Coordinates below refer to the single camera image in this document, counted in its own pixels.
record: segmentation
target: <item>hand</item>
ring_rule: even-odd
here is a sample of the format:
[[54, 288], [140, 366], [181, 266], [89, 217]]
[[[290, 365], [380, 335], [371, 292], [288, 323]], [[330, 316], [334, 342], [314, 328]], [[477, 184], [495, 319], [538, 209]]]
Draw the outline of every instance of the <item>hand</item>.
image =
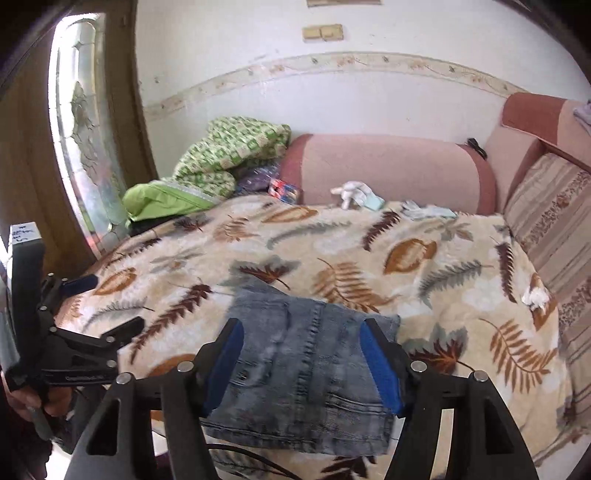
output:
[[[31, 414], [27, 407], [41, 408], [41, 398], [31, 387], [24, 387], [20, 390], [11, 392], [8, 389], [4, 373], [2, 373], [2, 385], [8, 404], [17, 414], [26, 421], [32, 421]], [[68, 413], [70, 400], [72, 399], [72, 389], [69, 387], [50, 388], [47, 394], [48, 402], [43, 409], [52, 417], [61, 417]]]

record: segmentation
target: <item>striped cushion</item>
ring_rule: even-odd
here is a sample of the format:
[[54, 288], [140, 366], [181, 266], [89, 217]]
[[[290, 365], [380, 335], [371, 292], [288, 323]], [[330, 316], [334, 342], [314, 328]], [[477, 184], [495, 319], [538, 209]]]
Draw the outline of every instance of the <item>striped cushion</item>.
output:
[[591, 424], [591, 174], [544, 155], [509, 200], [505, 219], [558, 301], [574, 409]]

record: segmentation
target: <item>light switch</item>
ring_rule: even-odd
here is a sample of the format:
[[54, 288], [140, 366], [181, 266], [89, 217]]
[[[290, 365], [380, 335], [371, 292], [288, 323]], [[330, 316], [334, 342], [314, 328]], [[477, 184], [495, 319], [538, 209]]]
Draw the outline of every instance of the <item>light switch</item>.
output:
[[339, 41], [343, 39], [343, 25], [322, 25], [320, 27], [322, 40]]
[[320, 27], [304, 27], [301, 32], [304, 40], [320, 40], [322, 38]]
[[304, 40], [324, 40], [339, 41], [343, 40], [343, 25], [312, 25], [302, 28]]

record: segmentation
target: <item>blanket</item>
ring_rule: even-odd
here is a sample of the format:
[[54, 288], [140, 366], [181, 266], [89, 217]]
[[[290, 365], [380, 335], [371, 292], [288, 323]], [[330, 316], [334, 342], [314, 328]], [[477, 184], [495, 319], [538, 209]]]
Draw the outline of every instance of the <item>blanket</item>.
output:
[[[521, 302], [540, 282], [534, 267], [501, 216], [411, 221], [401, 212], [398, 202], [371, 212], [268, 196], [228, 200], [127, 241], [99, 268], [98, 287], [64, 305], [60, 326], [99, 336], [140, 314], [146, 328], [121, 350], [120, 370], [142, 378], [211, 342], [249, 275], [289, 295], [398, 314], [397, 340], [412, 359], [450, 375], [488, 372], [539, 458], [567, 429], [571, 384], [556, 308], [532, 314]], [[446, 411], [433, 476], [447, 465], [451, 430]], [[304, 479], [347, 471], [382, 479], [398, 431], [377, 457], [255, 451]], [[254, 461], [228, 455], [214, 458], [235, 472]]]
[[241, 116], [212, 120], [207, 132], [185, 152], [170, 178], [137, 184], [125, 192], [122, 203], [130, 220], [209, 210], [234, 192], [231, 169], [282, 157], [291, 135], [288, 125]]

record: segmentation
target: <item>black object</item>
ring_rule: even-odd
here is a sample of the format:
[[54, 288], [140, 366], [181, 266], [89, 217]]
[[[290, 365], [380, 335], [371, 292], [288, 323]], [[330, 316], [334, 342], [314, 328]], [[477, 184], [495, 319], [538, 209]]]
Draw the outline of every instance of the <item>black object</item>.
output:
[[[0, 291], [0, 364], [8, 388], [30, 385], [47, 401], [50, 386], [98, 385], [118, 373], [117, 350], [144, 328], [136, 317], [105, 332], [100, 338], [59, 329], [54, 314], [64, 299], [95, 288], [88, 275], [68, 281], [49, 274], [41, 282], [45, 247], [34, 223], [13, 225], [9, 240], [8, 288]], [[39, 436], [54, 432], [41, 408], [30, 409]]]
[[152, 228], [156, 228], [158, 225], [162, 225], [170, 220], [176, 220], [177, 218], [181, 218], [183, 215], [168, 215], [166, 217], [160, 218], [149, 218], [147, 220], [139, 220], [138, 222], [134, 222], [132, 220], [129, 221], [128, 231], [129, 236], [137, 236], [141, 235]]
[[163, 411], [174, 479], [217, 479], [199, 417], [221, 402], [243, 339], [242, 323], [230, 319], [193, 362], [142, 380], [119, 375], [82, 434], [66, 480], [155, 479], [150, 410]]
[[484, 158], [485, 160], [488, 158], [488, 154], [478, 144], [478, 142], [476, 141], [476, 138], [469, 138], [466, 143], [468, 144], [469, 147], [476, 150], [476, 153], [478, 153], [482, 158]]
[[[361, 346], [384, 404], [406, 417], [386, 480], [429, 479], [445, 408], [454, 409], [446, 480], [538, 478], [519, 428], [485, 372], [454, 377], [411, 363], [373, 319], [361, 328]], [[392, 375], [398, 391], [388, 390]]]

